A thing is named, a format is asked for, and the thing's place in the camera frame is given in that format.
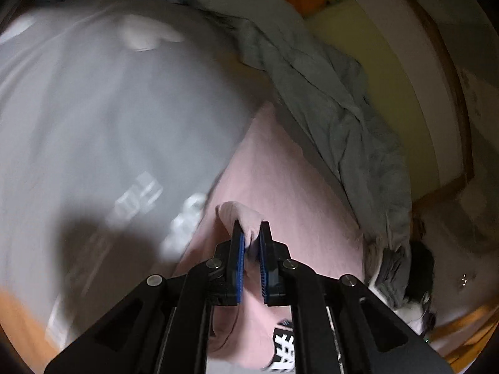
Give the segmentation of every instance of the pink fabric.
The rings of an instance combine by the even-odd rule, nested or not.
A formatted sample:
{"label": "pink fabric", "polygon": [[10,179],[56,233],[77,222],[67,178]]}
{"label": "pink fabric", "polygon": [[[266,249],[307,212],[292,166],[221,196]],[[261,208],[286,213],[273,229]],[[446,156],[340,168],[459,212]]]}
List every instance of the pink fabric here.
{"label": "pink fabric", "polygon": [[230,236],[232,236],[234,230],[234,223],[239,221],[245,235],[245,270],[247,270],[248,266],[250,266],[249,263],[256,261],[258,257],[258,245],[255,240],[260,232],[260,225],[264,220],[264,216],[237,201],[224,202],[216,210]]}
{"label": "pink fabric", "polygon": [[[363,278],[362,239],[356,222],[278,124],[270,103],[256,114],[221,176],[176,275],[213,256],[215,246],[230,238],[217,216],[217,207],[228,201],[240,204],[220,208],[226,223],[243,210],[249,215],[242,218],[243,229],[254,236],[254,225],[264,218],[273,239],[285,243],[293,259],[329,277],[350,273]],[[274,354],[276,324],[290,319],[291,312],[288,307],[263,304],[259,266],[249,259],[241,305],[215,308],[215,337],[210,338],[209,351],[212,357],[243,367],[262,368]]]}

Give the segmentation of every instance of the screw head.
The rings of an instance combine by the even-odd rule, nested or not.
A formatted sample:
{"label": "screw head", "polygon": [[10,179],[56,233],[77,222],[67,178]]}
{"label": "screw head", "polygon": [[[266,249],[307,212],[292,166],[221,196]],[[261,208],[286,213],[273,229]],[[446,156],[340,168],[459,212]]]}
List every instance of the screw head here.
{"label": "screw head", "polygon": [[357,284],[357,279],[351,274],[345,274],[344,276],[341,276],[340,280],[341,283],[343,285],[346,285],[347,287],[353,287],[355,284]]}
{"label": "screw head", "polygon": [[158,286],[159,284],[161,284],[162,281],[163,277],[158,276],[157,274],[153,274],[152,276],[147,277],[147,285],[151,287]]}
{"label": "screw head", "polygon": [[209,259],[206,261],[206,266],[210,269],[219,269],[221,267],[221,261],[219,259]]}
{"label": "screw head", "polygon": [[286,269],[294,270],[296,267],[298,267],[298,262],[293,259],[286,259],[283,261],[283,267]]}

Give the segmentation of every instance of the blue gripper pad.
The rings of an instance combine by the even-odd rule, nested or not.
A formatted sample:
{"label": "blue gripper pad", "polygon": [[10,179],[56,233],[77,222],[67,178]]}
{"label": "blue gripper pad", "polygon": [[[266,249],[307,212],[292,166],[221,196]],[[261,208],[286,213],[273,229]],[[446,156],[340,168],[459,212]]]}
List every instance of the blue gripper pad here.
{"label": "blue gripper pad", "polygon": [[266,261],[266,252],[265,252],[265,238],[263,229],[260,227],[260,232],[258,234],[258,260],[260,263],[260,281],[261,281],[261,296],[264,298],[264,303],[267,304],[269,302],[269,271],[267,270],[265,261]]}
{"label": "blue gripper pad", "polygon": [[236,276],[236,300],[241,303],[243,295],[243,274],[245,272],[245,235],[243,232],[239,235],[238,269]]}
{"label": "blue gripper pad", "polygon": [[243,275],[245,272],[245,235],[239,221],[234,223],[230,240],[229,256],[226,266],[226,282],[233,300],[240,304],[243,294]]}

